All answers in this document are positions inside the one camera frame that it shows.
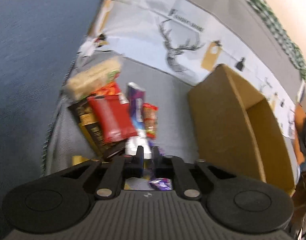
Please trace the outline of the purple and white snack pack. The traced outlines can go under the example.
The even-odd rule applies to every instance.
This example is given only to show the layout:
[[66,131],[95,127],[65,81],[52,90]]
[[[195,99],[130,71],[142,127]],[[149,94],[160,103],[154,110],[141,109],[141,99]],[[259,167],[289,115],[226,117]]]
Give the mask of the purple and white snack pack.
[[[137,136],[130,137],[126,141],[125,154],[136,155],[137,147],[143,146],[144,148],[144,161],[151,159],[151,148],[153,147],[152,141],[146,136],[144,118],[143,118],[143,104],[145,102],[145,90],[139,87],[134,82],[130,82],[126,89],[126,98],[129,102],[129,115],[132,120],[133,126],[137,131]],[[155,178],[147,170],[143,173],[142,178],[130,178],[125,182],[124,189],[126,190],[172,190],[173,186],[170,179]]]

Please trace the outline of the small red spicy snack pack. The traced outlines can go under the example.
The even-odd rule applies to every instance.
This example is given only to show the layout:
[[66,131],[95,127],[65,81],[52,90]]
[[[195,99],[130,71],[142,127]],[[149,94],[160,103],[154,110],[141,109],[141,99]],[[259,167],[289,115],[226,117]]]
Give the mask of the small red spicy snack pack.
[[156,139],[158,107],[149,103],[143,104],[143,118],[146,136]]

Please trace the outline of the pale rice-crisp snack pack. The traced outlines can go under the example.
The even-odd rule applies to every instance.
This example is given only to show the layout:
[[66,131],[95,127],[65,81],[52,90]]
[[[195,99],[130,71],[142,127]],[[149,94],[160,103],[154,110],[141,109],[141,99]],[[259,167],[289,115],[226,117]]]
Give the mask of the pale rice-crisp snack pack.
[[122,56],[114,56],[91,68],[70,77],[64,85],[64,92],[75,101],[79,101],[105,85],[115,81],[120,75]]

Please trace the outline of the large red snack bag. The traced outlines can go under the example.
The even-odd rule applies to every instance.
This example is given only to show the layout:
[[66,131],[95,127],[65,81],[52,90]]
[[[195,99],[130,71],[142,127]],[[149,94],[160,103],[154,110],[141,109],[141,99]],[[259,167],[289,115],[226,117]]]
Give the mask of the large red snack bag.
[[120,103],[119,95],[89,96],[87,101],[101,126],[105,143],[137,136],[128,105]]

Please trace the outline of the black and gold snack box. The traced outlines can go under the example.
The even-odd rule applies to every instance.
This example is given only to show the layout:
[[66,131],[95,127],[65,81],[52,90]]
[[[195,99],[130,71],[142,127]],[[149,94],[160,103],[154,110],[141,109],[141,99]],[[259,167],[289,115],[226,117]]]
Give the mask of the black and gold snack box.
[[104,161],[110,161],[113,157],[125,153],[125,140],[113,143],[104,142],[101,126],[93,114],[87,99],[68,106],[68,110],[98,157]]

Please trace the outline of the orange snack bag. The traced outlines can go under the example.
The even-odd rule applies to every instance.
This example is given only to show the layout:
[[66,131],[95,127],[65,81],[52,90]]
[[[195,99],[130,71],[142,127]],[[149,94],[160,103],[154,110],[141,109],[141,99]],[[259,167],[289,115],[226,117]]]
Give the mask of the orange snack bag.
[[105,86],[101,87],[100,89],[94,91],[94,94],[98,96],[107,96],[107,95],[119,95],[121,93],[121,89],[119,85],[112,81]]

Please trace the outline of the brown cardboard box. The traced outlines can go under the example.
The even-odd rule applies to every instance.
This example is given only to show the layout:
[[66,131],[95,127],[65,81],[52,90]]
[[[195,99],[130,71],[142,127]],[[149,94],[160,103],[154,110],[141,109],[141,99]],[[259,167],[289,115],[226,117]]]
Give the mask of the brown cardboard box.
[[265,96],[225,64],[188,92],[199,157],[292,196],[297,162]]

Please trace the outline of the orange cushion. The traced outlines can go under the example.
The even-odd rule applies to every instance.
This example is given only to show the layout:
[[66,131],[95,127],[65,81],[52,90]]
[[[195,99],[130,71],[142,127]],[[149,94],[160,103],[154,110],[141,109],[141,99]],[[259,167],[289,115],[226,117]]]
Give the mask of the orange cushion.
[[296,105],[295,108],[295,140],[294,150],[297,159],[297,164],[301,165],[305,162],[306,148],[303,142],[303,128],[306,121],[306,113],[300,104]]

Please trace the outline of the green checkered blanket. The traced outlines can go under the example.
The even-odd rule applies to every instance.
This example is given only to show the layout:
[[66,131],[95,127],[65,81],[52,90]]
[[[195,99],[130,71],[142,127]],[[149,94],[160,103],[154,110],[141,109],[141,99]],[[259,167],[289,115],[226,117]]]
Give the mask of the green checkered blanket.
[[299,71],[301,79],[306,82],[306,61],[302,51],[289,37],[280,20],[265,0],[245,0],[249,6],[258,14],[269,29],[274,39],[278,42],[284,53],[296,70]]

